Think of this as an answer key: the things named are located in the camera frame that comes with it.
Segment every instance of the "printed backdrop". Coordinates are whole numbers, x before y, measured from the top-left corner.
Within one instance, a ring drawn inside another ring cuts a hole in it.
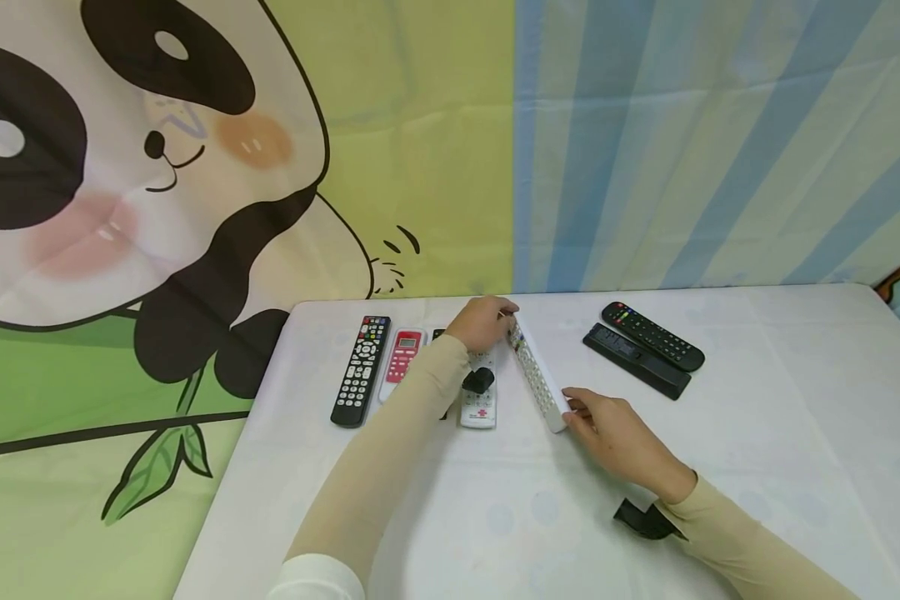
[[[900,0],[0,0],[0,598],[170,598],[305,299],[881,280]]]

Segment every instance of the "striped fabric backdrop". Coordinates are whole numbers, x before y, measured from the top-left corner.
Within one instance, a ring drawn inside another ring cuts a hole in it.
[[[514,292],[877,283],[900,0],[521,0]]]

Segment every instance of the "panda eye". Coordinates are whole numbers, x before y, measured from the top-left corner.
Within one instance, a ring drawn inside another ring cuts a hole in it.
[[[90,42],[111,69],[151,93],[245,113],[253,77],[220,32],[177,0],[83,0]]]
[[[0,229],[32,227],[63,210],[83,183],[87,147],[67,90],[0,48]]]

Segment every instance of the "remote control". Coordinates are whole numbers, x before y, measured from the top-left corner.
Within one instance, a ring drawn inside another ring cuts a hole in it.
[[[330,412],[330,421],[341,428],[359,428],[367,416],[390,322],[389,317],[363,317],[360,333],[357,333],[357,341],[347,361],[347,371],[343,374],[340,391]]]
[[[424,343],[427,342],[427,334],[423,329],[412,329],[404,327],[396,330],[393,336],[393,345],[387,360],[387,371],[384,380],[380,382],[380,393],[377,399],[381,403],[385,403],[389,394],[393,392],[396,384],[403,381],[404,375],[407,374],[407,367],[410,361],[420,352]]]
[[[530,392],[537,408],[543,415],[547,428],[553,433],[559,433],[566,428],[563,422],[563,413],[570,412],[570,405],[560,392],[560,387],[553,383],[553,378],[547,366],[540,361],[540,352],[533,342],[519,313],[514,313],[514,326],[507,336],[509,347],[516,354],[516,362],[523,371],[524,379],[530,386]]]
[[[627,304],[610,302],[600,315],[610,326],[644,343],[680,371],[692,373],[703,366],[704,357],[700,348],[690,346]]]
[[[646,352],[599,322],[583,337],[583,343],[667,398],[676,400],[690,383],[690,375]]]
[[[480,367],[493,368],[493,348],[480,354],[470,354],[470,371]],[[497,382],[494,381],[486,392],[461,391],[460,424],[464,428],[493,429],[497,426]]]

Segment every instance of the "pink cheek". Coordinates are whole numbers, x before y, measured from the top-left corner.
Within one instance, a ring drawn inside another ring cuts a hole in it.
[[[293,141],[278,121],[252,110],[237,116],[222,116],[216,124],[217,140],[231,157],[265,171],[290,163]]]
[[[119,196],[82,193],[29,230],[26,257],[32,269],[47,278],[90,278],[127,258],[136,232],[136,214]]]

